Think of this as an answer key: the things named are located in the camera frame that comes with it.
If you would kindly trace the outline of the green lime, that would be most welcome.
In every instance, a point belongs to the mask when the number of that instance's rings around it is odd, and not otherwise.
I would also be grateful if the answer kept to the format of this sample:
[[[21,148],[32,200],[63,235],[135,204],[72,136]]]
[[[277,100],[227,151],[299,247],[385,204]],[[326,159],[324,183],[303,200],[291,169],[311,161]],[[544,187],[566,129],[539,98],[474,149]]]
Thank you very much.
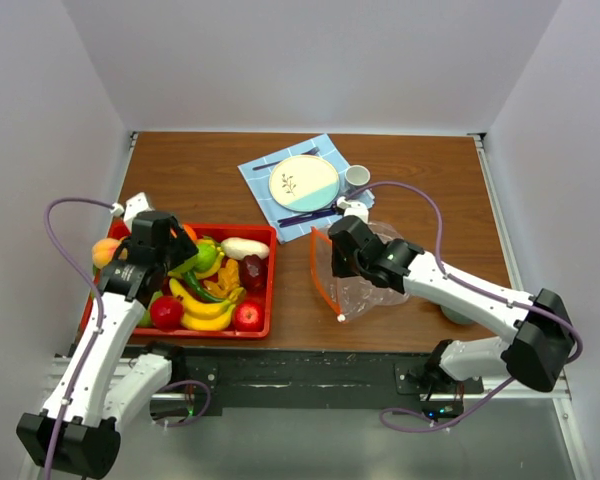
[[[198,242],[198,253],[194,256],[192,269],[196,272],[209,270],[219,255],[218,247],[214,242]]]

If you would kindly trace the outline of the clear orange zip top bag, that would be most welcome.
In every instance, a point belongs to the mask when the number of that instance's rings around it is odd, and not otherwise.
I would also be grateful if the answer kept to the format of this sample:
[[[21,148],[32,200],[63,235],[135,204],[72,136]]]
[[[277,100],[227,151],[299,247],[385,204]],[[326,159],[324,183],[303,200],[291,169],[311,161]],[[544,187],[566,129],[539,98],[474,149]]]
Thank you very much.
[[[309,265],[313,285],[339,323],[365,315],[374,307],[401,305],[410,298],[390,288],[375,287],[362,277],[338,278],[332,273],[331,240],[327,227],[311,229]]]

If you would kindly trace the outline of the white radish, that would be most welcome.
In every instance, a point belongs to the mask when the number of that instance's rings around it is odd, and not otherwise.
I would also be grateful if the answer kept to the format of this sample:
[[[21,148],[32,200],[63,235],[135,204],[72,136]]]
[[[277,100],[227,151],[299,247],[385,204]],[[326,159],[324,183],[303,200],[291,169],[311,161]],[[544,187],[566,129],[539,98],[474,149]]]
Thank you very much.
[[[270,249],[265,243],[241,237],[229,237],[223,240],[221,248],[228,258],[238,261],[250,255],[264,260],[270,254]]]

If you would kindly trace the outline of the dark red fruit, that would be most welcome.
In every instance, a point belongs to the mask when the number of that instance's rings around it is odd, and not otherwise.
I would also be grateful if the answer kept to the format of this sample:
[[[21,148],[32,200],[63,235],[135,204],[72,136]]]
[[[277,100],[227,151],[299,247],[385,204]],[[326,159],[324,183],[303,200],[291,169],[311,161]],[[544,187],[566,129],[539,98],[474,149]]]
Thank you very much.
[[[255,254],[239,261],[239,280],[248,292],[263,290],[267,284],[267,262]]]

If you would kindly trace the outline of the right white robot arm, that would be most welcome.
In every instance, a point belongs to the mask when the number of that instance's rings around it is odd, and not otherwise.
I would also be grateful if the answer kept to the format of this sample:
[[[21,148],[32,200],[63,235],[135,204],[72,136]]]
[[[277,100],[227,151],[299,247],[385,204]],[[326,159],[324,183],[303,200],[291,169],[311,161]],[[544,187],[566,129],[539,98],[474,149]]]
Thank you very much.
[[[442,341],[424,368],[428,386],[449,392],[472,377],[509,375],[539,392],[553,390],[577,336],[561,297],[536,295],[482,280],[445,264],[403,239],[383,241],[361,219],[345,216],[328,230],[332,272],[444,306],[492,332],[470,341]]]

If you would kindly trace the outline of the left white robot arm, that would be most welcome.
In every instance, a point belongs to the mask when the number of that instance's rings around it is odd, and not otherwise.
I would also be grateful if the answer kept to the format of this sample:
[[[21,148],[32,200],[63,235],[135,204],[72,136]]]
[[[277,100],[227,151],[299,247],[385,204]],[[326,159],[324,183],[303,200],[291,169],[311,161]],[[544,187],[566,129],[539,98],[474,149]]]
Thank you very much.
[[[169,271],[198,252],[172,214],[155,210],[135,216],[121,248],[126,257],[113,257],[92,285],[91,318],[58,385],[41,411],[23,414],[16,427],[46,476],[104,478],[126,424],[153,394],[176,392],[187,380],[182,348],[153,342],[117,385],[111,383],[151,297]]]

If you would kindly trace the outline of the orange fruit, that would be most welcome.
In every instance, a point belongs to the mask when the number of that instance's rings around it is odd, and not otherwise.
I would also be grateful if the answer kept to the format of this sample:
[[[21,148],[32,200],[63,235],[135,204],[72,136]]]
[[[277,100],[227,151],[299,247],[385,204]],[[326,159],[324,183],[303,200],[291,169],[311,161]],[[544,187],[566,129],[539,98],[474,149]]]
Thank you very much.
[[[183,224],[182,225],[182,229],[185,231],[185,233],[188,235],[188,237],[193,241],[196,242],[198,237],[196,232],[194,231],[194,229],[188,225],[188,224]]]

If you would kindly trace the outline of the peach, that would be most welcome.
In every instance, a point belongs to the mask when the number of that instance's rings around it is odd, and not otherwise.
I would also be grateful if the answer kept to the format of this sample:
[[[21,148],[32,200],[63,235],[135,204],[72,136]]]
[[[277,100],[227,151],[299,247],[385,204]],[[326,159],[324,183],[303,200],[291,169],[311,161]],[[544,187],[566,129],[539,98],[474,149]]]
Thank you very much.
[[[104,238],[96,242],[91,249],[92,264],[96,269],[102,269],[113,258],[121,241],[114,238]]]

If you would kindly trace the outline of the green chili pepper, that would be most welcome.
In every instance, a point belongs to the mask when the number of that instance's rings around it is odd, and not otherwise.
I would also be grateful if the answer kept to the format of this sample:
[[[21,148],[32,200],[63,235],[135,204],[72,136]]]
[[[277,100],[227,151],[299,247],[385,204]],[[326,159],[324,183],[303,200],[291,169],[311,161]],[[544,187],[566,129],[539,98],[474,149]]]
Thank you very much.
[[[200,300],[207,303],[220,303],[223,301],[223,298],[212,295],[203,287],[193,270],[183,273],[182,279]]]

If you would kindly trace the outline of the red plastic tray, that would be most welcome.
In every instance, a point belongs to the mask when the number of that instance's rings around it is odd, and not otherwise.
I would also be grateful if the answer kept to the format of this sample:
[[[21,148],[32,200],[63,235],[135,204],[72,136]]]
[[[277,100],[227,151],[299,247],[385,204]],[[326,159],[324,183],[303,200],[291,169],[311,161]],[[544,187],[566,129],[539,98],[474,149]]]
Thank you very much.
[[[248,293],[247,300],[258,303],[263,309],[263,325],[256,331],[238,331],[233,326],[216,332],[198,332],[180,328],[174,331],[160,331],[156,328],[136,328],[132,333],[133,339],[163,337],[186,339],[261,339],[270,331],[273,285],[275,276],[276,232],[270,226],[264,225],[235,225],[235,224],[199,224],[188,223],[197,234],[209,235],[214,240],[225,240],[229,237],[240,237],[265,243],[270,248],[270,255],[265,261],[267,265],[266,287],[255,293]]]

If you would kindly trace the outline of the blue checked cloth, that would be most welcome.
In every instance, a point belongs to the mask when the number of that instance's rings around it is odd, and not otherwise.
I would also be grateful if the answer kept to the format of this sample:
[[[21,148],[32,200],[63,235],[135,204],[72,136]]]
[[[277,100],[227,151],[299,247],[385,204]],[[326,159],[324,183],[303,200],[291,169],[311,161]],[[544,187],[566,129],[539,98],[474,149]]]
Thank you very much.
[[[336,201],[355,188],[355,172],[322,134],[238,167],[268,223],[283,244],[342,217]]]

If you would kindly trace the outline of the red pomegranate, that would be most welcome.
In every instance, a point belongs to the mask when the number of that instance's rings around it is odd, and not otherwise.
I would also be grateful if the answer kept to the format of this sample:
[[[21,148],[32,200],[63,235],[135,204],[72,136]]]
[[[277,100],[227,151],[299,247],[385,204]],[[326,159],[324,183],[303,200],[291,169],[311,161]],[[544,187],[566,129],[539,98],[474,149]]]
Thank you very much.
[[[184,306],[172,296],[161,296],[149,307],[149,316],[153,326],[163,331],[179,329],[183,315]]]

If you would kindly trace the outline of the purple knife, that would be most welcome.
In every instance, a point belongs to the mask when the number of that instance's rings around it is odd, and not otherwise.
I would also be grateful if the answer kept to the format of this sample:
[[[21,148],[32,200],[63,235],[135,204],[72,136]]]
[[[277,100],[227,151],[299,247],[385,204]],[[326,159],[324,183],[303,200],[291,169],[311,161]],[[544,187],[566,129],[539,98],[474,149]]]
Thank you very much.
[[[332,215],[334,215],[334,212],[332,212],[331,210],[320,210],[312,213],[305,213],[281,219],[278,221],[278,226],[280,228],[287,228],[294,225],[312,222],[321,218],[326,218]]]

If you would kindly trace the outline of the cream and blue plate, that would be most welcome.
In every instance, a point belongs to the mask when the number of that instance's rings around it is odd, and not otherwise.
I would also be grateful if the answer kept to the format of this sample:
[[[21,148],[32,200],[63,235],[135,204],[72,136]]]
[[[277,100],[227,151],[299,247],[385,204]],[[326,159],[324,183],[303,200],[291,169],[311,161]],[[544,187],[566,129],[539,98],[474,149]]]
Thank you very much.
[[[269,176],[271,197],[300,213],[330,205],[340,191],[336,168],[319,156],[298,156],[278,164]]]

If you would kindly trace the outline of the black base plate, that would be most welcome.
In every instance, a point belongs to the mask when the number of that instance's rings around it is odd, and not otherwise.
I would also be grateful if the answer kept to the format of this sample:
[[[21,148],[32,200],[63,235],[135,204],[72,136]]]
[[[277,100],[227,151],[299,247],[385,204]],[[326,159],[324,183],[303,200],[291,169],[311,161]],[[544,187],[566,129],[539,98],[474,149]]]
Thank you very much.
[[[433,385],[424,376],[427,355],[270,348],[185,347],[176,365],[175,387],[150,402],[154,419],[183,421],[204,410],[219,416],[229,408],[419,409],[422,402],[457,406],[483,383]]]

